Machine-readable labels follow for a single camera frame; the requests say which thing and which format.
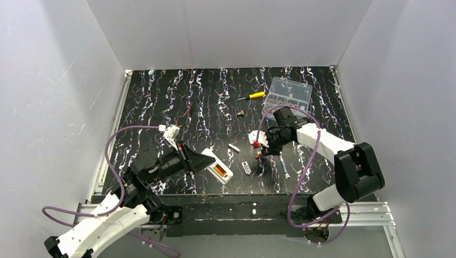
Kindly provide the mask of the white remote control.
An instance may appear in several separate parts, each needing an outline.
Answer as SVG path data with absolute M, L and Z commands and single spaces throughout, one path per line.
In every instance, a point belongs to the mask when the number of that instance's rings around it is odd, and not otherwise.
M 215 159 L 215 162 L 206 167 L 213 176 L 222 184 L 227 184 L 233 178 L 233 172 L 225 165 L 221 159 L 215 155 L 212 150 L 206 148 L 202 151 L 203 155 L 210 156 Z

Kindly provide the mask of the remote battery cover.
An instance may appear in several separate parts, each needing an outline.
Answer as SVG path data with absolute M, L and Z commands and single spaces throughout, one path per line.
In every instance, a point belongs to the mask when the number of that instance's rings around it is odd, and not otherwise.
M 246 175 L 250 175 L 252 173 L 248 162 L 244 161 L 244 162 L 241 163 L 241 165 L 242 165 L 242 168 L 243 168 L 243 170 L 244 170 Z

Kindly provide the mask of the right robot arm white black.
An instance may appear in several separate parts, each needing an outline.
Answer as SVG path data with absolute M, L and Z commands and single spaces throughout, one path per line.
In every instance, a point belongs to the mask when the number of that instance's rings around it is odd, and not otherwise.
M 294 115 L 295 110 L 302 116 Z M 285 145 L 295 142 L 312 149 L 305 170 L 316 154 L 334 166 L 335 183 L 307 199 L 304 213 L 309 219 L 327 218 L 336 207 L 352 204 L 384 188 L 385 180 L 370 144 L 355 144 L 339 138 L 321 128 L 310 114 L 291 105 L 276 105 L 265 114 L 270 113 L 277 125 L 266 131 L 259 126 L 250 135 L 250 143 L 260 149 L 261 156 L 280 156 Z

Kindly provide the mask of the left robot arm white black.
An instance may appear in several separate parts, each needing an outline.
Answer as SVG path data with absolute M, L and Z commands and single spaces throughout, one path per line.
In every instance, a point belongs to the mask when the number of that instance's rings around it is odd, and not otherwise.
M 51 257 L 98 257 L 136 227 L 172 218 L 173 210 L 154 193 L 152 184 L 179 172 L 195 174 L 215 161 L 186 144 L 178 144 L 162 156 L 152 150 L 139 154 L 121 178 L 119 188 L 67 233 L 46 239 L 46 250 Z

